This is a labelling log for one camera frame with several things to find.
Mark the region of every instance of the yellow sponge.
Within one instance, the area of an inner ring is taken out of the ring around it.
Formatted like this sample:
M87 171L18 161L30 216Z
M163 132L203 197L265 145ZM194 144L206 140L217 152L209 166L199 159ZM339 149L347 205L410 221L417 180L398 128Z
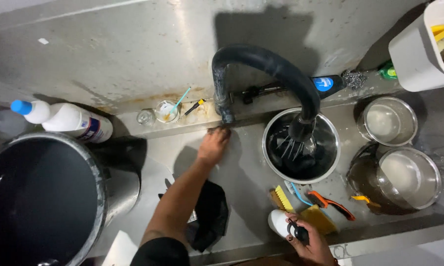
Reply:
M278 195L281 203L283 204L284 209L289 213L293 213L294 208L292 207L291 203L289 202L288 198L286 197L286 194L284 194L284 191L281 188L281 186L280 185L277 186L276 189L274 189L274 191Z
M312 205L308 209L301 212L302 219L312 224L321 235L338 232L337 226L333 221L320 210L318 205Z

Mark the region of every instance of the stainless steel bowl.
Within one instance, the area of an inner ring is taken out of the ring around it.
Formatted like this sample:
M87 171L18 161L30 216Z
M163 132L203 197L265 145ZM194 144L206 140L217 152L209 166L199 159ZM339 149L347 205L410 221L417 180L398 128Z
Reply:
M296 115L301 112L302 108L292 108L285 110L271 119L263 132L262 150L263 156L271 169L280 177L297 184L312 184L329 176L340 158L340 138L333 124L322 114L318 114L316 118L316 126L312 134L314 142L305 142L304 150L312 153L315 158L315 165L307 169L303 173L302 178L287 176L282 169L276 167L270 156L267 147L269 137L273 134L273 129L279 123L289 123Z
M405 147L391 149L381 156L377 178L372 181L398 206L418 210L437 200L442 184L431 158Z
M417 133L417 118L413 109L393 97L372 101L360 115L357 125L363 137L390 147L410 142Z

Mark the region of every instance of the black faucet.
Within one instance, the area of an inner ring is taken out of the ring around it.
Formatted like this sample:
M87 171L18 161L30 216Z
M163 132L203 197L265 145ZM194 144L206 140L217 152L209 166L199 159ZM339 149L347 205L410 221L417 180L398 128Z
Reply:
M278 79L299 99L302 111L291 122L288 133L295 141L310 138L320 110L317 89L304 73L278 54L255 45L229 45L219 49L212 58L215 110L224 124L235 122L230 110L228 89L224 86L225 67L229 64L244 64L264 71Z

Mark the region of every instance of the sink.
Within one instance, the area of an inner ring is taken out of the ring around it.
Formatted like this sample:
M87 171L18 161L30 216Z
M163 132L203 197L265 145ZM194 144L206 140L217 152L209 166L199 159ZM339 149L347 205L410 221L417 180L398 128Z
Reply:
M339 202L356 216L356 221L347 221L335 209L326 209L340 229L338 234L327 236L331 251L338 259L444 239L444 88L422 93L403 92L395 97L415 110L419 131L413 141L414 147L437 164L443 191L433 206L403 216L375 215L362 201L350 200L345 174L355 153L367 143L356 127L355 116L368 100L321 108L321 113L337 129L342 153L335 171L312 184L312 189ZM261 123L233 128L230 147L210 175L210 180L221 185L226 193L230 209L227 233L204 253L191 251L191 265L230 265L294 251L266 222L269 212L275 208L268 190L279 184L284 188L284 180L272 171L262 154L261 139L269 120L270 117L266 117ZM190 166L204 134L205 131L196 131L148 140L147 160L142 170L142 196L129 215L119 217L106 228L92 256L104 256L119 230L139 243L159 201L157 194L166 191L165 179L166 183L174 182L174 178ZM298 188L301 191L310 189L308 185ZM296 210L307 208L295 196L289 193L287 196Z

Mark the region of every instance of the person's right hand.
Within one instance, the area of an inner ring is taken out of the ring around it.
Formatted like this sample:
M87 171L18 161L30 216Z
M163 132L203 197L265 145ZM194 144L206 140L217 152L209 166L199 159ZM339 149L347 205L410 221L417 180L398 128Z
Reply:
M217 127L207 130L197 152L197 160L210 167L214 167L223 156L231 131L227 128Z
M309 232L309 245L303 245L297 238L288 235L286 240L294 247L299 257L305 260L307 265L335 266L337 263L330 252L329 245L317 229L306 221L302 221L297 214L286 213L288 219L295 221L298 226L304 227Z

